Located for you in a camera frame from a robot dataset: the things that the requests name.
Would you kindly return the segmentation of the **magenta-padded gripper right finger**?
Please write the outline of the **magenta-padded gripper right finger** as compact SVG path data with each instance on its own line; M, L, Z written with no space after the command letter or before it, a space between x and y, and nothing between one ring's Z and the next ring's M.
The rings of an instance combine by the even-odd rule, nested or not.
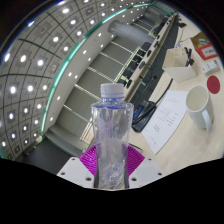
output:
M144 157L129 146L126 158L125 188L143 187L164 176L164 172L152 158Z

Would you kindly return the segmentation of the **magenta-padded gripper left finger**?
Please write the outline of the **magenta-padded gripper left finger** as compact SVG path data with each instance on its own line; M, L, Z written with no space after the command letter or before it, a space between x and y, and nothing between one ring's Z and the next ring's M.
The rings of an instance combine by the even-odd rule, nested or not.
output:
M96 148L91 147L79 157L71 157L57 175L81 187L93 188L96 173Z

